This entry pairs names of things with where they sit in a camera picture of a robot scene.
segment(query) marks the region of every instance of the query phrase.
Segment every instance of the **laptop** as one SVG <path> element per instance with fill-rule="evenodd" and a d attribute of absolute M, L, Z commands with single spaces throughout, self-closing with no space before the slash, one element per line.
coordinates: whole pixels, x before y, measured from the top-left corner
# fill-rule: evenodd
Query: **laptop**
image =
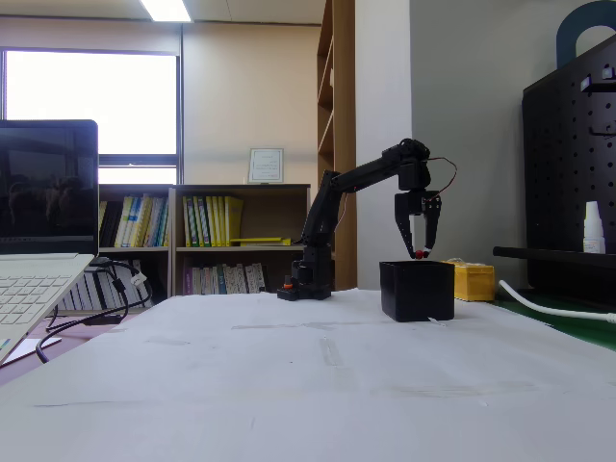
<path fill-rule="evenodd" d="M 98 129 L 0 121 L 0 364 L 98 254 Z"/>

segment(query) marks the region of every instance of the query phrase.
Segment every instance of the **wooden bookshelf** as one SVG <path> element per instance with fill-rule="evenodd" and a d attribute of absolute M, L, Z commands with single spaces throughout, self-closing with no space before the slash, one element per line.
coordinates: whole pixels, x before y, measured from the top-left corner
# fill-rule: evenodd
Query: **wooden bookshelf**
<path fill-rule="evenodd" d="M 269 287 L 274 292 L 282 286 L 285 275 L 291 274 L 292 261 L 301 258 L 302 245 L 186 247 L 182 196 L 238 197 L 244 201 L 242 238 L 280 236 L 294 242 L 301 236 L 310 209 L 310 185 L 100 186 L 100 200 L 121 202 L 127 195 L 145 193 L 169 198 L 169 246 L 101 247 L 99 253 L 115 260 L 139 259 L 143 273 L 160 285 L 159 294 L 183 295 L 185 268 L 253 263 L 267 267 Z"/>
<path fill-rule="evenodd" d="M 100 185 L 99 200 L 123 202 L 128 195 L 168 197 L 169 186 L 164 185 Z M 173 230 L 169 228 L 169 240 Z M 112 260 L 140 260 L 141 271 L 150 281 L 153 302 L 160 303 L 171 296 L 171 251 L 169 247 L 100 247 L 98 253 Z"/>
<path fill-rule="evenodd" d="M 186 247 L 184 232 L 184 195 L 232 195 L 244 201 L 241 238 L 284 237 L 299 240 L 310 208 L 309 185 L 203 185 L 176 186 L 170 190 L 173 204 L 171 242 L 173 277 L 171 292 L 184 294 L 186 268 L 217 264 L 250 265 L 261 263 L 267 267 L 267 279 L 272 292 L 282 287 L 284 277 L 291 274 L 291 263 L 300 258 L 301 245 L 268 245 L 253 247 Z"/>
<path fill-rule="evenodd" d="M 355 157 L 355 0 L 327 0 L 317 50 L 317 169 L 345 173 Z M 357 206 L 346 200 L 345 217 L 332 243 L 334 288 L 357 287 Z"/>

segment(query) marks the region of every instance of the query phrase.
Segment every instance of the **framed certificate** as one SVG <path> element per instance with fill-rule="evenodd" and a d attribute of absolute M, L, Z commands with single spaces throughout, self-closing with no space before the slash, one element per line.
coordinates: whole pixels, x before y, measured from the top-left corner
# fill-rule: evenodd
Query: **framed certificate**
<path fill-rule="evenodd" d="M 251 149 L 248 183 L 283 183 L 284 149 Z"/>

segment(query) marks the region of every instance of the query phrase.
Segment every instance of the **bright window light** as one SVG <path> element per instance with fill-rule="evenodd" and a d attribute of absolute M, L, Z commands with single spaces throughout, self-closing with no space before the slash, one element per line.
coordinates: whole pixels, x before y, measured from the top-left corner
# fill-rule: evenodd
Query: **bright window light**
<path fill-rule="evenodd" d="M 154 21 L 191 22 L 182 0 L 141 0 Z"/>
<path fill-rule="evenodd" d="M 176 169 L 154 167 L 100 168 L 101 185 L 175 185 Z"/>
<path fill-rule="evenodd" d="M 174 56 L 7 52 L 8 119 L 93 119 L 100 154 L 177 154 Z"/>

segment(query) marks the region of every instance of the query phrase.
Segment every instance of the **black robotic arm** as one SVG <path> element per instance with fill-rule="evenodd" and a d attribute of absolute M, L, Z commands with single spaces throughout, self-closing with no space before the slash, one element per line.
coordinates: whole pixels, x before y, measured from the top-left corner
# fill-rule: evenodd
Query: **black robotic arm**
<path fill-rule="evenodd" d="M 382 157 L 359 166 L 347 173 L 326 170 L 319 193 L 315 198 L 300 244 L 304 245 L 303 260 L 292 265 L 278 298 L 289 301 L 313 298 L 323 300 L 331 296 L 331 241 L 338 225 L 338 214 L 343 194 L 357 193 L 368 186 L 398 176 L 396 194 L 396 223 L 411 258 L 427 256 L 436 242 L 436 229 L 441 209 L 439 192 L 429 192 L 427 160 L 430 151 L 419 141 L 403 140 L 383 151 Z M 411 235 L 411 215 L 424 215 L 426 244 L 423 251 L 415 252 Z"/>

